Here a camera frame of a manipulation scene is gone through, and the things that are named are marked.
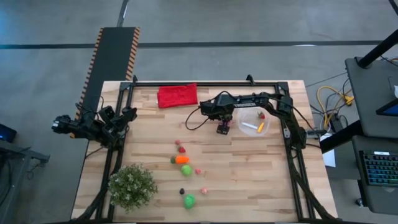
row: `keyboard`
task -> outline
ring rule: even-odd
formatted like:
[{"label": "keyboard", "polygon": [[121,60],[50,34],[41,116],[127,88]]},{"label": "keyboard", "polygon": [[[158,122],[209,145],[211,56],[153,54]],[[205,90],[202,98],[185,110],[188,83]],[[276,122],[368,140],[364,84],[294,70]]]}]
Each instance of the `keyboard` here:
[{"label": "keyboard", "polygon": [[398,187],[398,153],[360,151],[369,185]]}]

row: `red towel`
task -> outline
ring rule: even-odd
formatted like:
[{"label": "red towel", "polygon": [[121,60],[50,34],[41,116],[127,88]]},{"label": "red towel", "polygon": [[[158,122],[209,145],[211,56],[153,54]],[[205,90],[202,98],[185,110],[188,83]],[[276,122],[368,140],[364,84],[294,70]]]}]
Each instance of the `red towel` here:
[{"label": "red towel", "polygon": [[197,84],[161,86],[157,92],[159,108],[198,104]]}]

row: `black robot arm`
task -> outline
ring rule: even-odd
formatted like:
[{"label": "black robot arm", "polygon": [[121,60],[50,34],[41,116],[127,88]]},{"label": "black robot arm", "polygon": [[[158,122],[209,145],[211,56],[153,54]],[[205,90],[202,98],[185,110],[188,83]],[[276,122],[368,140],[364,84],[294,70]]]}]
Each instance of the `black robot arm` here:
[{"label": "black robot arm", "polygon": [[[276,109],[269,102],[276,100]],[[269,94],[262,92],[260,94],[251,94],[244,96],[233,96],[226,92],[221,92],[215,98],[200,102],[200,111],[202,115],[211,120],[222,121],[217,127],[217,133],[227,134],[229,131],[228,122],[232,120],[232,113],[235,108],[261,107],[266,109],[271,115],[278,117],[284,122],[291,134],[291,145],[296,149],[304,149],[306,143],[306,133],[303,127],[300,127],[293,112],[293,99],[282,94]]]}]

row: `concrete floor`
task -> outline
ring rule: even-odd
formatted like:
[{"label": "concrete floor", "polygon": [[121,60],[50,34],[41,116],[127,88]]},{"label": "concrete floor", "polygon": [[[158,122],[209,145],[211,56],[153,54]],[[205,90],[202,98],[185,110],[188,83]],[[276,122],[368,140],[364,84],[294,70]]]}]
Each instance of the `concrete floor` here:
[{"label": "concrete floor", "polygon": [[[90,44],[100,27],[115,26],[122,0],[3,0],[0,44]],[[387,0],[131,0],[123,26],[140,26],[140,42],[381,40],[396,29]],[[140,80],[304,80],[315,83],[345,71],[344,59],[374,46],[139,49]],[[25,180],[14,223],[69,219],[87,141],[51,132],[53,119],[73,115],[92,49],[0,50],[0,123],[18,130],[17,143],[51,154],[46,168]],[[398,55],[391,49],[386,57]],[[346,75],[307,88],[340,89]],[[323,101],[329,95],[322,93]],[[357,120],[355,106],[341,114]],[[314,115],[316,124],[320,117]],[[353,202],[355,181],[331,180],[339,217],[394,223]]]}]

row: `green plant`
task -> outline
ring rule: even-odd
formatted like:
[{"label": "green plant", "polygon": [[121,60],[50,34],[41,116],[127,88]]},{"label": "green plant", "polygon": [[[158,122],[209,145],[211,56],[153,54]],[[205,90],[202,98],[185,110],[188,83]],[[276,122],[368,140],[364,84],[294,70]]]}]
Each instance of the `green plant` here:
[{"label": "green plant", "polygon": [[124,208],[127,212],[148,205],[157,193],[152,172],[142,164],[123,167],[109,180],[111,204]]}]

